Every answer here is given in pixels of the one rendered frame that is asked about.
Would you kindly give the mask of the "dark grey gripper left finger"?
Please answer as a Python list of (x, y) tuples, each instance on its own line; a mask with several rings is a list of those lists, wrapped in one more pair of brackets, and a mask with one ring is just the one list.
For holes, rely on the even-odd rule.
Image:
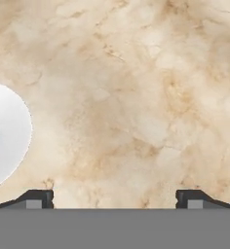
[(0, 208), (53, 209), (53, 190), (28, 190), (16, 199), (0, 203)]

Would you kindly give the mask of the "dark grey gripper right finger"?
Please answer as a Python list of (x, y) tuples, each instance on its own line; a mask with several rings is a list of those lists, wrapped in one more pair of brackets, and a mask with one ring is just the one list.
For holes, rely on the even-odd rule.
[(177, 190), (176, 209), (219, 209), (230, 208), (230, 203), (208, 196), (201, 190)]

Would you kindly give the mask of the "white round plate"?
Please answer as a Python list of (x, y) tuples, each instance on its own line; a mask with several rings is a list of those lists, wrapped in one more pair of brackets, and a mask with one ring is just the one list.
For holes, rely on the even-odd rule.
[(0, 84), (0, 184), (24, 159), (32, 137), (27, 106), (13, 90)]

